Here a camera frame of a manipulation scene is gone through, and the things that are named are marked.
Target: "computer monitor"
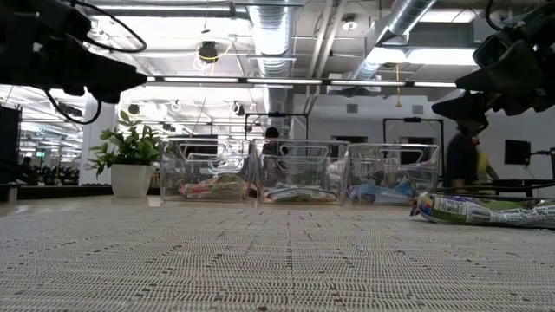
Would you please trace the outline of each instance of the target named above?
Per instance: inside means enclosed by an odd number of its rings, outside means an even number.
[[[521,140],[505,140],[506,165],[530,165],[531,152],[532,148],[530,142]]]

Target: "green leaves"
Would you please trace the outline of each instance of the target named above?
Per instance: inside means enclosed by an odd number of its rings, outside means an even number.
[[[120,117],[119,124],[128,127],[130,134],[125,137],[123,133],[117,131],[117,128],[104,130],[100,138],[106,142],[101,146],[89,148],[90,151],[95,152],[96,159],[88,159],[88,162],[96,169],[97,177],[112,164],[150,166],[160,156],[159,133],[149,126],[144,126],[139,134],[137,126],[140,121],[131,121],[124,111],[120,111]]]

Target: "white flower pot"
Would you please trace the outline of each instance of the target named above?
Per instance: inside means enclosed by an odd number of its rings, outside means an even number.
[[[112,191],[118,198],[144,198],[152,168],[144,165],[112,165]]]

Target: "potted plant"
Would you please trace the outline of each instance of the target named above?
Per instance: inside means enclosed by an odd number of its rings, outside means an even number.
[[[96,159],[88,161],[96,169],[96,177],[105,168],[112,168],[112,190],[116,197],[142,198],[150,186],[151,165],[160,156],[160,135],[149,126],[138,133],[140,121],[131,121],[124,111],[120,111],[120,117],[119,124],[128,127],[130,134],[124,137],[117,127],[114,131],[102,131],[101,139],[106,142],[89,149],[95,152]]]

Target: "clear plastic bin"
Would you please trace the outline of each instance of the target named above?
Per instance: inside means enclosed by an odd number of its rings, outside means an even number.
[[[437,186],[440,148],[420,144],[353,144],[347,196],[353,204],[411,205]]]
[[[249,146],[248,140],[165,139],[162,200],[245,201],[254,190]]]
[[[349,142],[255,140],[259,203],[344,203]]]

